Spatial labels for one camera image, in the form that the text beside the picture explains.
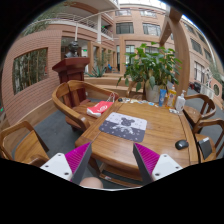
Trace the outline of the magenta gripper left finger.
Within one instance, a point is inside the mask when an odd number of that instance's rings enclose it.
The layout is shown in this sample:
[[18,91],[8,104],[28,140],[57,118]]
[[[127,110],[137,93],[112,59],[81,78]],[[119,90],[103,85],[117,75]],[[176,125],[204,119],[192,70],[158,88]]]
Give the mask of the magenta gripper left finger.
[[91,154],[91,143],[86,143],[66,154],[57,153],[42,165],[41,168],[79,185]]

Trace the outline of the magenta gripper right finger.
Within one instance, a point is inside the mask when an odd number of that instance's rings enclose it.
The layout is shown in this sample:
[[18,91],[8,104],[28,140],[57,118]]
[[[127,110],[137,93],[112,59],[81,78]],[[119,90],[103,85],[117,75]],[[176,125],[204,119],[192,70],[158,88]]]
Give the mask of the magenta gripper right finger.
[[168,154],[159,155],[138,143],[133,144],[133,154],[138,164],[144,185],[182,169]]

